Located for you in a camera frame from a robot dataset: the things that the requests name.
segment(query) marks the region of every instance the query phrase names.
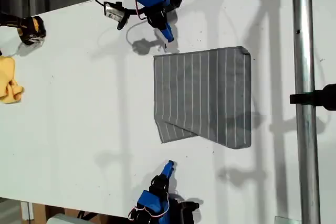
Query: striped towel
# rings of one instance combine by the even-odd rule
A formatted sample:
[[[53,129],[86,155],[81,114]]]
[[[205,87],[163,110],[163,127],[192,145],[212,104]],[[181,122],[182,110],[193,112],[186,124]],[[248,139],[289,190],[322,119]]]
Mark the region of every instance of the striped towel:
[[[251,56],[243,47],[154,57],[155,121],[162,143],[202,136],[251,146]]]

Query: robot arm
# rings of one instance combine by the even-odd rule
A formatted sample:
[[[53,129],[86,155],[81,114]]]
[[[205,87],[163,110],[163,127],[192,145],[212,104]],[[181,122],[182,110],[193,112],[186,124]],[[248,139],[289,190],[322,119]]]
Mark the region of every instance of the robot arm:
[[[169,197],[169,178],[174,171],[169,161],[160,175],[152,179],[149,190],[144,190],[129,213],[129,220],[136,224],[194,224],[192,212],[199,208],[195,202],[178,202]]]
[[[19,18],[0,13],[0,26],[17,28],[21,41],[28,46],[40,42],[46,37],[44,23],[39,16]]]

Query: white stripe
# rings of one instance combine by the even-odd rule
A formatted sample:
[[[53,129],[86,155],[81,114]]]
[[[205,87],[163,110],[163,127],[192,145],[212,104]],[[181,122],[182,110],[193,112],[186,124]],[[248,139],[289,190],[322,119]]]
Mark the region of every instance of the white stripe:
[[[158,85],[157,85],[157,75],[158,75],[158,63],[157,63],[158,61],[156,60],[155,61],[155,80],[156,80],[156,82],[155,82],[155,101],[156,101],[156,103],[155,103],[155,115],[157,114],[157,107],[158,107],[158,105],[157,105],[157,102],[158,102]]]
[[[176,124],[177,124],[177,122],[178,122],[178,120],[179,120],[179,117],[178,117],[178,107],[179,107],[179,85],[178,85],[178,81],[177,81],[177,77],[178,77],[178,75],[179,75],[179,59],[178,59],[179,57],[178,57],[178,55],[176,55],[176,109],[177,109],[177,117],[176,117]]]
[[[226,69],[227,69],[227,49],[225,49],[225,145],[227,146],[227,102],[226,102],[226,94],[227,94],[227,85],[226,85]]]
[[[194,128],[194,55],[191,54],[191,131]]]
[[[161,126],[160,126],[160,124],[157,122],[157,125],[158,125],[158,127],[159,127],[159,134],[160,134],[160,136],[161,136],[161,140],[162,140],[162,142],[164,143],[164,138],[163,138],[163,135],[162,135],[162,130],[161,130]]]
[[[171,62],[172,62],[172,57],[169,56],[169,107],[170,107],[170,112],[169,112],[169,119],[168,121],[170,122],[170,118],[172,117],[172,90],[171,90],[171,85],[170,85],[170,79],[171,79]],[[177,138],[177,133],[176,133],[176,126],[173,125],[175,136]]]
[[[208,139],[210,138],[210,52],[208,52]]]
[[[155,115],[157,114],[157,107],[158,107],[158,105],[157,105],[157,102],[158,102],[158,85],[157,85],[157,75],[158,75],[158,63],[157,63],[158,61],[156,60],[155,61],[155,79],[156,79],[156,82],[155,82],[155,100],[156,100],[156,103],[155,103]],[[160,138],[161,138],[161,140],[164,142],[164,139],[163,139],[163,135],[162,135],[162,131],[161,131],[161,127],[160,127],[160,124],[159,123],[157,123],[157,128],[159,129],[159,135],[160,135]]]
[[[164,115],[164,95],[163,95],[163,57],[162,58],[162,121],[163,121],[163,115]]]
[[[200,117],[199,117],[199,120],[200,120],[200,121],[199,121],[199,122],[200,122],[199,124],[200,124],[200,125],[199,125],[199,126],[200,126],[200,127],[199,127],[199,134],[201,135],[201,134],[202,134],[202,78],[201,78],[201,76],[202,76],[202,53],[201,53],[201,52],[199,53],[199,56],[200,56],[200,57],[199,57],[199,58],[200,58],[200,59],[199,59],[199,60],[200,60],[200,61],[199,61],[199,62],[200,62],[200,63],[199,63],[199,75],[200,75],[200,85],[199,85],[199,88],[200,88],[200,89],[199,89],[199,90],[200,90],[200,91],[199,91],[199,92],[200,92],[200,93],[199,93],[199,94],[200,94],[200,95],[199,95],[199,107],[200,107]]]
[[[171,138],[170,138],[170,134],[169,134],[169,130],[168,130],[167,123],[165,123],[165,125],[166,125],[166,129],[167,129],[167,133],[168,133],[168,138],[169,138],[169,140],[170,140]]]
[[[169,56],[169,118],[168,118],[168,122],[170,122],[170,118],[172,117],[172,93],[171,93],[171,88],[170,88],[171,59],[172,57]]]
[[[184,122],[183,122],[183,128],[185,129],[185,55],[183,56],[183,82],[184,82]]]
[[[236,129],[236,49],[235,49],[235,56],[234,56],[234,95],[233,95],[233,99],[234,99],[234,120],[235,120],[235,143],[236,143],[236,147],[237,147],[237,129]]]
[[[246,69],[245,69],[245,55],[244,56],[244,93],[243,93],[243,108],[244,108],[244,144],[246,144],[246,127],[245,127],[245,120],[246,120],[246,117],[245,117],[245,76],[246,76]]]
[[[218,51],[217,51],[217,55],[216,55],[216,84],[217,84],[216,105],[217,105],[217,142],[218,142]]]

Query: black bracket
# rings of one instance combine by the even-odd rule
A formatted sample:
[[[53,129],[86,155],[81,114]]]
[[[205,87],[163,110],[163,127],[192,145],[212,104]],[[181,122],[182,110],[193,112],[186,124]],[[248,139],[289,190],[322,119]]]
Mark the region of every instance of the black bracket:
[[[305,94],[291,94],[290,104],[323,106],[327,110],[336,110],[336,84],[329,84],[322,90]]]

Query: black clamp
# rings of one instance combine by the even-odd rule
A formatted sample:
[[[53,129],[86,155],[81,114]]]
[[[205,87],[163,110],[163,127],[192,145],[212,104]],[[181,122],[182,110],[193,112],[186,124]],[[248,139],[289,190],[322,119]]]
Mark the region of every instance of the black clamp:
[[[169,188],[169,179],[164,175],[156,175],[151,182],[149,187],[149,192],[154,195],[159,196],[160,198],[166,198]]]
[[[336,110],[336,84],[330,84],[322,90],[305,94],[291,94],[290,104],[323,106],[327,110]]]

